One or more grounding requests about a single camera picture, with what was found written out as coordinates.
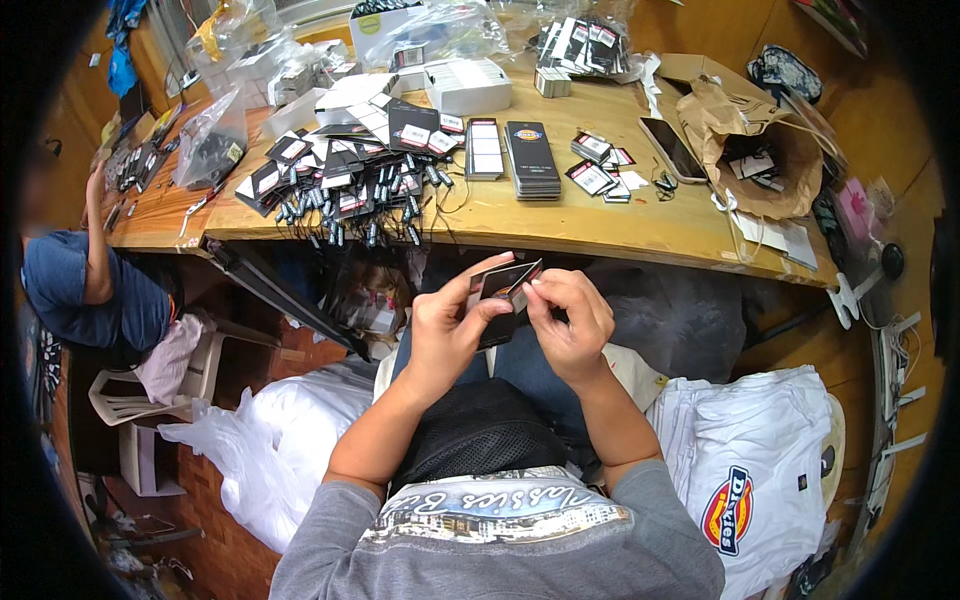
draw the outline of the black mesh bag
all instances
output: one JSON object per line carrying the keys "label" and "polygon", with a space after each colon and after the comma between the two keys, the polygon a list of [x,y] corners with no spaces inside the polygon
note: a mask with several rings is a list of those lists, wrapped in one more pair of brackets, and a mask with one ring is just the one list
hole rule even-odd
{"label": "black mesh bag", "polygon": [[410,483],[563,466],[564,443],[530,400],[503,379],[455,386],[420,419],[391,493]]}

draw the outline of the hand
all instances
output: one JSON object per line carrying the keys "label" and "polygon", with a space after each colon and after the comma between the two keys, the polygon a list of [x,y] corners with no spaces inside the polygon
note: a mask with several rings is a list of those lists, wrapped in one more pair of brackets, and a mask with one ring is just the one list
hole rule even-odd
{"label": "hand", "polygon": [[98,162],[97,168],[86,180],[86,201],[88,204],[93,201],[96,206],[100,206],[100,201],[104,197],[104,179],[107,176],[106,165],[105,160]]}
{"label": "hand", "polygon": [[418,398],[432,404],[453,387],[480,344],[490,320],[513,312],[508,300],[477,302],[462,321],[457,319],[469,295],[470,276],[514,259],[504,252],[483,260],[451,279],[436,294],[414,298],[410,362],[401,372]]}
{"label": "hand", "polygon": [[[603,346],[613,333],[613,311],[580,271],[548,269],[523,284],[527,314],[553,372],[568,386],[587,384],[607,368]],[[566,311],[570,323],[556,321],[550,305]]]}

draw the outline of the folded t-shirt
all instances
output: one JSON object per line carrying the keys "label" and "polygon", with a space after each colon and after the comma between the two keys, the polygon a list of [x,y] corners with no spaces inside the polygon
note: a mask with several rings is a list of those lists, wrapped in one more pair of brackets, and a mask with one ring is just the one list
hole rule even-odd
{"label": "folded t-shirt", "polygon": [[717,598],[720,559],[663,461],[612,498],[559,467],[403,487],[380,508],[354,484],[321,485],[277,565],[294,598]]}

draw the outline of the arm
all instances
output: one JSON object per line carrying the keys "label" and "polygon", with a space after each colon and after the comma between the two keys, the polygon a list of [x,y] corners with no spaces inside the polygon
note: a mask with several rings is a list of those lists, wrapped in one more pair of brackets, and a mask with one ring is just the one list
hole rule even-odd
{"label": "arm", "polygon": [[[580,398],[587,432],[613,489],[640,461],[663,458],[653,427],[616,380],[603,346],[613,333],[613,311],[583,273],[549,269],[524,284],[530,324],[551,369]],[[566,311],[569,324],[550,315]]]}
{"label": "arm", "polygon": [[512,259],[511,252],[492,256],[451,279],[436,294],[414,299],[411,326],[417,335],[410,362],[334,446],[325,483],[349,481],[383,500],[387,482],[403,460],[423,412],[446,394],[467,368],[490,320],[513,311],[506,300],[488,299],[458,320],[467,301],[470,274]]}
{"label": "arm", "polygon": [[97,165],[86,182],[86,217],[89,223],[89,247],[86,252],[84,304],[103,304],[113,298],[113,280],[100,202],[104,198],[104,163]]}

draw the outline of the person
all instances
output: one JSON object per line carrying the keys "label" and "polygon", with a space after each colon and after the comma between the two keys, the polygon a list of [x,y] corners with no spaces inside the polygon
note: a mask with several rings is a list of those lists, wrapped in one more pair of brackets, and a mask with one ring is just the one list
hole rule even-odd
{"label": "person", "polygon": [[77,348],[96,348],[108,365],[135,366],[163,339],[185,298],[176,270],[163,259],[121,256],[107,245],[101,205],[105,163],[86,184],[88,231],[44,229],[49,181],[58,161],[35,148],[22,188],[21,283],[43,325]]}
{"label": "person", "polygon": [[[506,252],[484,260],[415,298],[396,377],[334,447],[277,565],[272,600],[719,597],[723,566],[677,497],[653,428],[601,353],[612,311],[582,273],[550,269],[523,284],[548,370],[527,375],[540,379],[542,390],[552,377],[579,398],[610,497],[556,457],[540,466],[421,477],[395,489],[398,471],[430,439],[424,425],[448,398],[477,407],[503,395],[524,401],[514,381],[498,376],[507,362],[513,373],[523,371],[522,361],[501,356],[513,342],[498,347],[493,378],[477,369],[485,366],[483,353],[474,356],[487,323],[512,312],[510,303],[482,300],[458,318],[470,274],[511,259]],[[555,320],[551,307],[567,321]],[[401,356],[404,344],[409,359]]]}

